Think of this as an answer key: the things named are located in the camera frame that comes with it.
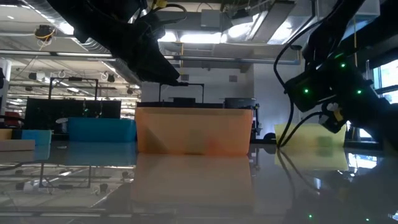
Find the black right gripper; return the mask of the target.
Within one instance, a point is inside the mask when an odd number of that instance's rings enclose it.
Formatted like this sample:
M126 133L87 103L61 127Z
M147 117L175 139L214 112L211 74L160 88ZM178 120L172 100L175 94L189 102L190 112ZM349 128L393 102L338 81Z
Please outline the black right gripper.
M397 104L380 98L367 83L332 88L333 97L322 105L320 124L337 133L349 121L377 142L397 146Z

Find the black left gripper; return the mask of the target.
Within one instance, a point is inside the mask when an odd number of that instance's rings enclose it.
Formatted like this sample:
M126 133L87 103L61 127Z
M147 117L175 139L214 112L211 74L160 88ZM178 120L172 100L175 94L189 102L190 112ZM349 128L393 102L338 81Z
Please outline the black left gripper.
M132 24L111 20L102 45L126 62L142 81L175 86L180 74L159 51L158 39L164 35L159 17L147 14Z

